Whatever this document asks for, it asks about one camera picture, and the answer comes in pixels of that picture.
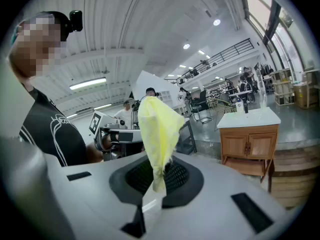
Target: fluorescent light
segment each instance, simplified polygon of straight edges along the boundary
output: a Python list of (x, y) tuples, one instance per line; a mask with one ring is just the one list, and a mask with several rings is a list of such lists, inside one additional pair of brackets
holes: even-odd
[(94, 80), (90, 80), (90, 81), (85, 81), (85, 82), (81, 82), (81, 83), (78, 83), (78, 84), (74, 84), (74, 85), (71, 85), (69, 88), (71, 90), (75, 90), (75, 89), (86, 87), (86, 86), (91, 86), (91, 85), (95, 85), (95, 84), (104, 83), (106, 81), (107, 81), (106, 78), (102, 77), (102, 78), (97, 78), (97, 79), (94, 79)]
[(102, 108), (105, 108), (105, 107), (109, 107), (111, 106), (112, 104), (107, 104), (107, 105), (103, 105), (103, 106), (98, 106), (98, 107), (95, 107), (94, 110), (98, 110), (98, 109), (102, 109)]
[(220, 24), (220, 19), (216, 19), (214, 22), (213, 22), (213, 25), (215, 26), (218, 26)]
[(69, 115), (69, 116), (67, 116), (66, 118), (73, 118), (73, 117), (75, 117), (75, 116), (77, 116), (78, 114), (72, 114), (72, 115)]

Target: cardboard box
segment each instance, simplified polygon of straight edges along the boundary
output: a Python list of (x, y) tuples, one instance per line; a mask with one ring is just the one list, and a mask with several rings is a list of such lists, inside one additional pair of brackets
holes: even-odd
[[(301, 109), (307, 109), (307, 86), (294, 85), (295, 105)], [(319, 90), (312, 88), (309, 91), (309, 108), (314, 108), (319, 105)]]

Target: gray floor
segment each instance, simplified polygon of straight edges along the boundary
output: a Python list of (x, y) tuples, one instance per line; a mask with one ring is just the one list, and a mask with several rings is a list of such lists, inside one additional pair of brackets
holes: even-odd
[[(259, 94), (255, 95), (256, 104), (250, 105), (249, 109), (258, 109), (260, 107)], [(315, 140), (320, 138), (320, 109), (310, 108), (301, 109), (295, 105), (278, 106), (275, 103), (273, 94), (267, 96), (267, 106), (281, 119), (279, 126), (278, 144), (301, 142), (306, 140)], [(220, 131), (216, 125), (223, 117), (222, 113), (217, 113), (210, 109), (212, 121), (202, 124), (196, 122), (190, 117), (194, 139), (197, 141), (220, 143)]]

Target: cabinet door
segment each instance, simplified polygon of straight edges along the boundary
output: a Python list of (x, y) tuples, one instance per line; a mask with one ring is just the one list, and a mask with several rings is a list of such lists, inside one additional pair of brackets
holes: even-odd
[(247, 156), (248, 134), (222, 134), (222, 155), (243, 158)]
[(276, 138), (276, 132), (249, 134), (247, 158), (271, 159), (276, 146)]

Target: yellow plastic bag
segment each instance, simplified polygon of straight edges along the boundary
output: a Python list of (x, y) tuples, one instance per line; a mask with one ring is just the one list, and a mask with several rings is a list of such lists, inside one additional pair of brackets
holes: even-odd
[(185, 120), (157, 97), (148, 96), (140, 104), (138, 121), (143, 145), (153, 168), (153, 190), (159, 192), (165, 188), (163, 172)]

